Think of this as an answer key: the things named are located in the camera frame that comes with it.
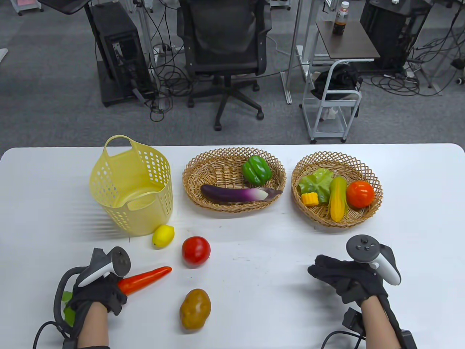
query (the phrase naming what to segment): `red tomato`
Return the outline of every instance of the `red tomato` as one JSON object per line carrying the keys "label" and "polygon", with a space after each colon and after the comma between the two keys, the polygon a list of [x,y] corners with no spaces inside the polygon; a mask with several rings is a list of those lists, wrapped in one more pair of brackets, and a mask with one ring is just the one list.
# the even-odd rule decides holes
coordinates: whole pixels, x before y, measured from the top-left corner
{"label": "red tomato", "polygon": [[375,199],[375,191],[370,183],[365,181],[355,181],[351,183],[345,191],[347,202],[355,208],[370,206]]}
{"label": "red tomato", "polygon": [[210,257],[210,244],[201,236],[188,238],[182,244],[182,256],[187,264],[200,266]]}

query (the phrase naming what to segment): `potato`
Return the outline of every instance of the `potato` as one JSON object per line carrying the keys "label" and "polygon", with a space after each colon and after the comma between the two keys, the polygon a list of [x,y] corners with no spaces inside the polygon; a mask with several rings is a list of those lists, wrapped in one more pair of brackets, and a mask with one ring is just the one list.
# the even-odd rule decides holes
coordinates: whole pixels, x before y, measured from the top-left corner
{"label": "potato", "polygon": [[202,289],[190,291],[179,309],[181,324],[185,329],[201,329],[210,315],[212,304],[206,292]]}

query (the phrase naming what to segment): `woven bowl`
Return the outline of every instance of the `woven bowl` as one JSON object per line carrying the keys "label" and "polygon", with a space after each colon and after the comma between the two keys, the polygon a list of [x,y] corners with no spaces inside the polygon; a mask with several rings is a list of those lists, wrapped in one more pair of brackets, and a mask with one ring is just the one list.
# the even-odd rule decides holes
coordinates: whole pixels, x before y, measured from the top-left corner
{"label": "woven bowl", "polygon": [[[327,205],[305,206],[300,198],[299,182],[302,177],[311,175],[318,168],[333,171],[333,177],[342,176],[348,184],[353,181],[367,181],[375,190],[375,200],[366,208],[349,207],[348,213],[337,223],[331,219]],[[314,221],[325,227],[348,228],[366,221],[375,214],[383,200],[383,189],[373,171],[360,160],[343,153],[317,152],[300,160],[292,172],[292,196],[299,209]]]}
{"label": "woven bowl", "polygon": [[224,188],[248,188],[249,186],[242,175],[242,165],[252,155],[258,155],[265,159],[273,173],[273,177],[266,182],[264,187],[284,190],[286,170],[276,157],[255,148],[222,148],[199,154],[189,161],[182,175],[187,196],[196,205],[219,212],[240,213],[269,206],[281,195],[268,202],[217,204],[206,199],[200,191],[200,187],[204,184]]}

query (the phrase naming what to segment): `bottle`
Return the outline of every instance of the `bottle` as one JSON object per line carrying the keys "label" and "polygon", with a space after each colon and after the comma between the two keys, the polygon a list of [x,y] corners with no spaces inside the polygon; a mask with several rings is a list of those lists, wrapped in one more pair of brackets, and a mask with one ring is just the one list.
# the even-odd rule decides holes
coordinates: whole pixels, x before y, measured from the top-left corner
{"label": "bottle", "polygon": [[336,20],[334,21],[334,27],[332,33],[334,35],[342,35],[344,32],[345,24],[347,23],[347,17],[349,16],[349,2],[343,1],[341,7],[336,13]]}

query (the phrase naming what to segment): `yellow plastic basket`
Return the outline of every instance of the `yellow plastic basket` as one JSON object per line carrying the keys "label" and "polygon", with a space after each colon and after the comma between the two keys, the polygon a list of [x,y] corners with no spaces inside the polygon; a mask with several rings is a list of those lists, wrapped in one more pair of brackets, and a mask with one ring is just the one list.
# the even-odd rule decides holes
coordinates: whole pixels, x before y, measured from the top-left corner
{"label": "yellow plastic basket", "polygon": [[[110,156],[108,143],[125,138],[132,149]],[[173,211],[168,160],[162,153],[131,138],[110,137],[90,177],[93,198],[115,223],[132,235],[147,235],[166,224]]]}

